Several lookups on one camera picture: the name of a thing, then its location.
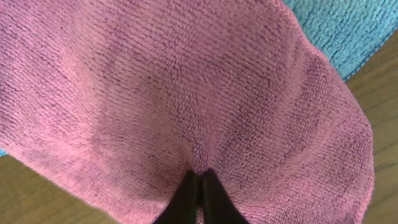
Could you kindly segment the purple microfiber cloth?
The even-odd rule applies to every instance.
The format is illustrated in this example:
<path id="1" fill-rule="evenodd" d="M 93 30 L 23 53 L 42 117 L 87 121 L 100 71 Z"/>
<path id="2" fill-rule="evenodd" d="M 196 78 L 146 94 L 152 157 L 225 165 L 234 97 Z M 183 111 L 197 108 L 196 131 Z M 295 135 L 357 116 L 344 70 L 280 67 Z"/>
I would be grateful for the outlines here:
<path id="1" fill-rule="evenodd" d="M 250 223 L 360 223 L 358 102 L 282 1 L 2 1 L 1 147 L 121 223 L 213 169 Z"/>

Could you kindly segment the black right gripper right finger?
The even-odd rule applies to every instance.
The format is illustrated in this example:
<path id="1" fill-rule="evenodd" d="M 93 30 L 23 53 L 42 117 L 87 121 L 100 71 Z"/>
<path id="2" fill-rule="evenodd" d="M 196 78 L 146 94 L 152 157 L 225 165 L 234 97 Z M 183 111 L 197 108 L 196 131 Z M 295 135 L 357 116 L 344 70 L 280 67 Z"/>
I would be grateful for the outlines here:
<path id="1" fill-rule="evenodd" d="M 213 169 L 201 176 L 201 196 L 205 224 L 249 223 L 234 206 Z"/>

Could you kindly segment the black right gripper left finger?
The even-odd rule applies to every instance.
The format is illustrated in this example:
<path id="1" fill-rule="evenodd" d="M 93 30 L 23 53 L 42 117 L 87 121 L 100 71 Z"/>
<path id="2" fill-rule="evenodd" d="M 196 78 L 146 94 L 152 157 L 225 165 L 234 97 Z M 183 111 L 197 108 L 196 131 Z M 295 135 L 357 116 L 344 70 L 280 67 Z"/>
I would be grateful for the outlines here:
<path id="1" fill-rule="evenodd" d="M 192 170 L 187 171 L 169 204 L 153 224 L 196 224 L 199 183 L 199 176 Z"/>

